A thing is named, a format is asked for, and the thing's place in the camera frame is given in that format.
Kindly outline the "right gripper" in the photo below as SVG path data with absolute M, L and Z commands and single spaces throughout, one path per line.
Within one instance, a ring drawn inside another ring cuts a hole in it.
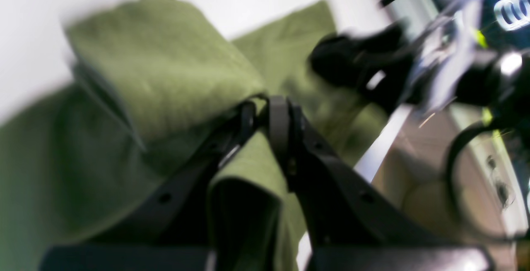
M 371 35 L 332 34 L 314 47 L 310 66 L 327 82 L 356 88 L 367 101 L 392 114 L 402 103 L 422 100 L 421 90 L 410 88 L 410 78 L 429 36 L 434 32 L 424 31 L 409 43 L 400 22 Z

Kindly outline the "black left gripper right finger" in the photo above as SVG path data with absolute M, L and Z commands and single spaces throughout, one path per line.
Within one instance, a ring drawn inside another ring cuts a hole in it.
M 269 143 L 303 209 L 309 271 L 492 271 L 480 246 L 436 237 L 401 214 L 285 97 L 267 101 Z

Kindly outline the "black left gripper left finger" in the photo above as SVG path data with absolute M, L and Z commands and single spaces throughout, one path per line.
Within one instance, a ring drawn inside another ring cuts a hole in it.
M 254 133 L 256 106 L 236 115 L 205 139 L 193 156 L 110 229 L 77 245 L 56 246 L 41 271 L 210 271 L 216 252 L 207 239 L 206 190 Z

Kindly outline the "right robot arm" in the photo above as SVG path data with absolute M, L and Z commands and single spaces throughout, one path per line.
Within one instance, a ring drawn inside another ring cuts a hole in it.
M 310 66 L 334 86 L 360 89 L 388 108 L 416 105 L 428 120 L 453 102 L 496 106 L 489 123 L 470 124 L 449 146 L 443 170 L 443 194 L 453 222 L 478 239 L 509 243 L 529 239 L 529 221 L 506 229 L 505 205 L 496 188 L 496 167 L 479 164 L 473 141 L 496 131 L 514 131 L 524 120 L 524 94 L 517 81 L 527 77 L 528 53 L 480 49 L 476 39 L 482 3 L 452 2 L 418 38 L 401 44 L 403 27 L 393 24 L 365 38 L 334 35 L 320 41 Z

